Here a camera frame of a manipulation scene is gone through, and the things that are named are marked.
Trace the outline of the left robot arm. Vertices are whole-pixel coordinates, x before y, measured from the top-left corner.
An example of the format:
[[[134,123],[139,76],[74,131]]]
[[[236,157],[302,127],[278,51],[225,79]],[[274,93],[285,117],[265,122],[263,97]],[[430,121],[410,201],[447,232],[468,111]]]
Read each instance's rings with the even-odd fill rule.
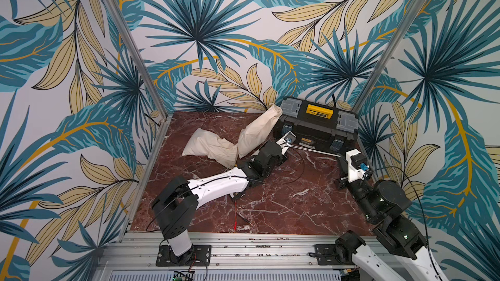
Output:
[[[247,190],[265,183],[273,169],[286,161],[289,147],[285,139],[268,141],[247,161],[225,173],[197,180],[177,176],[167,184],[152,201],[151,210],[178,261],[193,253],[188,227],[195,212],[223,196],[234,195],[239,199]]]

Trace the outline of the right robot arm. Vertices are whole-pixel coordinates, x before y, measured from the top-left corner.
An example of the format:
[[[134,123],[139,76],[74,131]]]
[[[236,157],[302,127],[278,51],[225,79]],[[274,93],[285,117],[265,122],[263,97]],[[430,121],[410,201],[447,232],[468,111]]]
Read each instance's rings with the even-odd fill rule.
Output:
[[[410,199],[397,182],[379,180],[373,186],[368,179],[374,171],[359,150],[351,150],[339,160],[340,189],[347,189],[365,220],[374,226],[374,235],[414,280],[446,280],[445,273],[435,260],[428,236],[407,219],[403,213],[411,206]],[[354,233],[337,240],[338,259],[350,261],[362,268],[374,280],[402,280],[390,265]]]

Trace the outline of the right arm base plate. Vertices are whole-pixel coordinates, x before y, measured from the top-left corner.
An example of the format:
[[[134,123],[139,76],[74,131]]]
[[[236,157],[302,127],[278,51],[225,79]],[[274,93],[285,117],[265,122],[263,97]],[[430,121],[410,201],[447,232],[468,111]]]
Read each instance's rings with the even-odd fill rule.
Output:
[[[319,266],[348,266],[352,262],[353,252],[342,246],[334,244],[316,244],[314,251],[309,253],[310,257],[316,259]]]

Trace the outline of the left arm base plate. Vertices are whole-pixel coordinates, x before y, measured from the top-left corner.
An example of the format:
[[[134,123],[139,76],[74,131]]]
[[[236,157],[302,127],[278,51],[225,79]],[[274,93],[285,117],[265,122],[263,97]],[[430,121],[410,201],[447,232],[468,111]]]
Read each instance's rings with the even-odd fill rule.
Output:
[[[180,256],[174,254],[170,245],[161,245],[156,259],[156,267],[208,267],[211,255],[211,245],[193,245]]]

